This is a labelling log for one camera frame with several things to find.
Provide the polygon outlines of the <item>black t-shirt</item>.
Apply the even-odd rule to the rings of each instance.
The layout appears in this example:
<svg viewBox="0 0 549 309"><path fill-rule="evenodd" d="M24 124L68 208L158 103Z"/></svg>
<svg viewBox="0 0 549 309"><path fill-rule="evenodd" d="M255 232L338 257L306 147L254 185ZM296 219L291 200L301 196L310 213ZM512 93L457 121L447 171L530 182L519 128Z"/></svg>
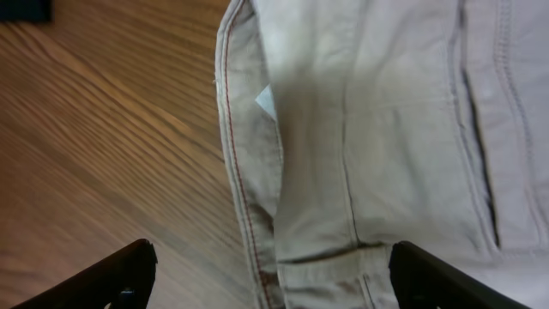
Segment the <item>black t-shirt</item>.
<svg viewBox="0 0 549 309"><path fill-rule="evenodd" d="M50 22L52 0L1 0L1 22Z"/></svg>

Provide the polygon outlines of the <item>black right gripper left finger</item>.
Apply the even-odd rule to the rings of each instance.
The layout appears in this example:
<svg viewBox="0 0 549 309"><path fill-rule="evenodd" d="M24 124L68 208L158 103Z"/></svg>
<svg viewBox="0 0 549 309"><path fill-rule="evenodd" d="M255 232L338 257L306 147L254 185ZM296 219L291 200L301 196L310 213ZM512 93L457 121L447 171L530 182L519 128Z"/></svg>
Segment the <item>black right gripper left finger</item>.
<svg viewBox="0 0 549 309"><path fill-rule="evenodd" d="M146 309L157 263L153 244L138 239L14 309Z"/></svg>

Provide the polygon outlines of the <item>beige shorts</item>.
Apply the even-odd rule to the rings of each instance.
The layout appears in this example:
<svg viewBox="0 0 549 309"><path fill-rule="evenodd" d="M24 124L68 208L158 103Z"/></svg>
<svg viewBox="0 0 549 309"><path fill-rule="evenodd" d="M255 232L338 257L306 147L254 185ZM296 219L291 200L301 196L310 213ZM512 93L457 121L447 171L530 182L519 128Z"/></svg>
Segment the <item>beige shorts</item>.
<svg viewBox="0 0 549 309"><path fill-rule="evenodd" d="M547 307L547 2L233 0L215 80L257 307L395 308L403 240Z"/></svg>

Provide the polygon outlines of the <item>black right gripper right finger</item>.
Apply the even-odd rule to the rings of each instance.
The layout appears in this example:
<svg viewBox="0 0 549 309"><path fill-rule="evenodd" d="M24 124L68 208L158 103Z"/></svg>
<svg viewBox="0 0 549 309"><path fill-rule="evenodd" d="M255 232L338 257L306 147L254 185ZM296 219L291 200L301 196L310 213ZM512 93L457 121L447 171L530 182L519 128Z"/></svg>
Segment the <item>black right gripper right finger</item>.
<svg viewBox="0 0 549 309"><path fill-rule="evenodd" d="M408 241L393 245L389 276L401 309L527 309Z"/></svg>

